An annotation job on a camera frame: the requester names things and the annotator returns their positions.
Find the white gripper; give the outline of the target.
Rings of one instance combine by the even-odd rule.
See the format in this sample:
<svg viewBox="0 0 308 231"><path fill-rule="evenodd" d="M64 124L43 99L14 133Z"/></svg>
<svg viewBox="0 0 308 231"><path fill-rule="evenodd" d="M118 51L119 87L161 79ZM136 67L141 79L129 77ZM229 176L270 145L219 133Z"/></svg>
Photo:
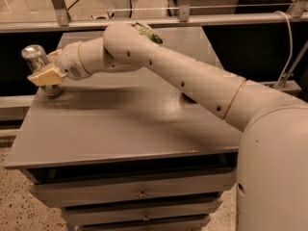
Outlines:
<svg viewBox="0 0 308 231"><path fill-rule="evenodd" d="M84 69L79 55L81 44L81 41L73 42L62 49L50 52L48 57L55 57L57 66L48 64L29 75L28 80L37 87L42 87L59 85L65 77L72 80L89 78L90 74Z"/></svg>

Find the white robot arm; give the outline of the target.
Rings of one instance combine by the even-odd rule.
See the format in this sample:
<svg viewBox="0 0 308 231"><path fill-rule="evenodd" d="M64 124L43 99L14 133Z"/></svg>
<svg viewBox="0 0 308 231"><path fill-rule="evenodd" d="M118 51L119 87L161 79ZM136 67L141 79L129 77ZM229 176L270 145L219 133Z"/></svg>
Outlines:
<svg viewBox="0 0 308 231"><path fill-rule="evenodd" d="M237 231L308 230L306 102L167 49L140 24L114 23L100 38L54 51L29 79L59 85L72 67L81 78L146 67L242 131Z"/></svg>

